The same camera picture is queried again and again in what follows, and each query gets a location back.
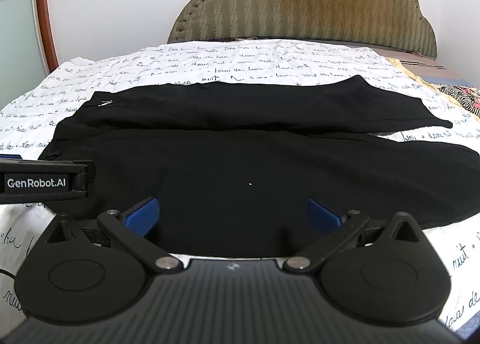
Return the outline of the black pants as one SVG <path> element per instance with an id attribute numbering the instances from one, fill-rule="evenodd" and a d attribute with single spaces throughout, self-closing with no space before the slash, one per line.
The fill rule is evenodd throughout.
<path id="1" fill-rule="evenodd" d="M 168 252 L 276 257 L 317 240 L 308 206 L 356 209 L 372 227 L 408 212 L 424 227 L 479 212 L 479 154 L 389 133 L 437 126 L 418 98 L 359 76 L 323 86 L 200 83 L 97 92 L 56 126 L 42 160 L 90 160 L 86 199 L 51 202 L 78 219 L 148 197 L 147 235 Z"/>

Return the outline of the white script-print bed sheet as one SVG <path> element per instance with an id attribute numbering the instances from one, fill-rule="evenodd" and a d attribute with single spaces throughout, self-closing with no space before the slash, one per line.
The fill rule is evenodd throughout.
<path id="1" fill-rule="evenodd" d="M 61 64 L 1 110 L 1 154 L 36 160 L 57 123 L 96 91 L 212 81 L 320 86 L 357 74 L 372 86 L 422 99 L 435 116 L 453 123 L 449 132 L 432 127 L 384 138 L 457 143 L 479 152 L 479 117 L 439 91 L 431 80 L 424 82 L 408 73 L 415 67 L 409 67 L 408 61 L 415 56 L 395 56 L 387 62 L 383 53 L 387 51 L 273 39 L 176 43 L 97 62 L 78 57 Z M 53 214 L 41 203 L 1 205 L 1 337 L 24 319 L 13 290 L 14 275 L 52 219 Z M 479 327 L 479 214 L 429 229 L 426 235 L 452 279 L 440 320 L 467 338 Z"/>

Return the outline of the floral glass door panel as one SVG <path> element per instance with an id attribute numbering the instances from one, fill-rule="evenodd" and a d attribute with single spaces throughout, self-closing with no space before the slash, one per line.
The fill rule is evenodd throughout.
<path id="1" fill-rule="evenodd" d="M 32 90 L 47 75 L 38 40 L 35 0 L 1 0 L 1 106 Z"/>

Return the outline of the floral patterned blanket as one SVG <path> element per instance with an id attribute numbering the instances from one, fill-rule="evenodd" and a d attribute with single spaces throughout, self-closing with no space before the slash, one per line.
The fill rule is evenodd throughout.
<path id="1" fill-rule="evenodd" d="M 480 92 L 479 89 L 469 86 L 442 85 L 439 90 L 452 97 L 467 111 L 480 117 Z"/>

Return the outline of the olive upholstered headboard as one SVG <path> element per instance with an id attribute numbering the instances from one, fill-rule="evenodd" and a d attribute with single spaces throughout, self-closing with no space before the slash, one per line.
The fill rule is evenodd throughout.
<path id="1" fill-rule="evenodd" d="M 250 38 L 345 41 L 438 54 L 418 0 L 191 0 L 168 40 Z"/>

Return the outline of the wooden door frame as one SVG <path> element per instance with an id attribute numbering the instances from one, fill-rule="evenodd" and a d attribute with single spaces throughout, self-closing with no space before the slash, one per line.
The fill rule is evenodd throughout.
<path id="1" fill-rule="evenodd" d="M 59 62 L 50 24 L 48 0 L 32 0 L 32 6 L 42 64 L 47 73 L 52 73 L 58 68 Z"/>

